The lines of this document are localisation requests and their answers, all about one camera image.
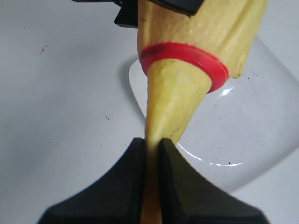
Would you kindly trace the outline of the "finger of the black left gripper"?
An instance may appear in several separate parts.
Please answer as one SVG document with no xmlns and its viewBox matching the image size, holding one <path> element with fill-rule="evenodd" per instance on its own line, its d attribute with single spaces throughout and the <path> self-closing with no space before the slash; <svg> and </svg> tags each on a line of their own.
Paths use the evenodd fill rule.
<svg viewBox="0 0 299 224">
<path fill-rule="evenodd" d="M 40 224 L 138 224 L 141 219 L 146 145 L 132 139 L 122 157 L 92 185 L 49 207 Z"/>
</svg>

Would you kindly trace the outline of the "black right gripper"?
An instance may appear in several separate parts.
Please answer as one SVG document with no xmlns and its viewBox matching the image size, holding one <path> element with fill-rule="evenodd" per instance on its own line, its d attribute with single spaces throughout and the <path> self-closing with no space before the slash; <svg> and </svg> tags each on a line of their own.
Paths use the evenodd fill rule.
<svg viewBox="0 0 299 224">
<path fill-rule="evenodd" d="M 138 28 L 138 1 L 137 0 L 74 0 L 76 3 L 114 3 L 120 10 L 114 23 L 123 28 Z M 195 15 L 204 0 L 151 0 L 168 10 L 184 14 Z"/>
</svg>

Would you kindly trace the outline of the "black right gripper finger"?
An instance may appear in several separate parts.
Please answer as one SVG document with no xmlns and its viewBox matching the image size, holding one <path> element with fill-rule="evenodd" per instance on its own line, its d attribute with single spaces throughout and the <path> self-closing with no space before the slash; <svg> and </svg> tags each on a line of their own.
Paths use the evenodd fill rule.
<svg viewBox="0 0 299 224">
<path fill-rule="evenodd" d="M 164 224 L 267 224 L 263 212 L 213 185 L 170 139 L 159 143 L 159 194 Z"/>
</svg>

